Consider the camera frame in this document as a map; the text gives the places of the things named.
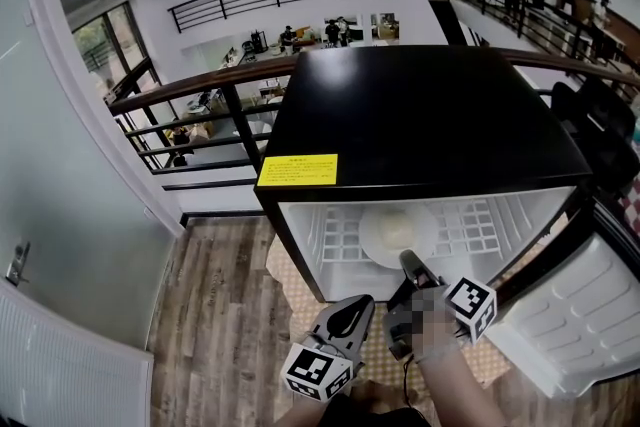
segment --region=human hand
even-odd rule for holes
[[[416,363],[440,359],[458,348],[455,317],[445,303],[446,288],[425,288],[411,296],[411,346]]]

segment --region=wooden floor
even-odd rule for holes
[[[153,427],[269,426],[292,405],[278,377],[291,310],[265,269],[265,218],[195,219],[167,268],[149,337]],[[510,426],[637,427],[640,376],[552,401],[517,370],[488,389]],[[424,411],[434,419],[432,407]]]

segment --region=open fridge door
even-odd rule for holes
[[[540,390],[578,397],[640,369],[640,239],[617,204],[584,206],[529,265],[486,334]]]

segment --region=fridge door bin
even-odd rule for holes
[[[466,275],[488,283],[542,235],[573,190],[391,202],[281,202],[279,207],[325,301],[357,294],[388,301],[404,274],[374,263],[363,250],[359,223],[368,206],[423,203],[437,220],[438,242],[432,254],[419,256],[447,282]]]
[[[548,397],[640,369],[640,242],[603,204],[586,214],[572,220],[583,237],[567,233],[568,259],[486,333]]]

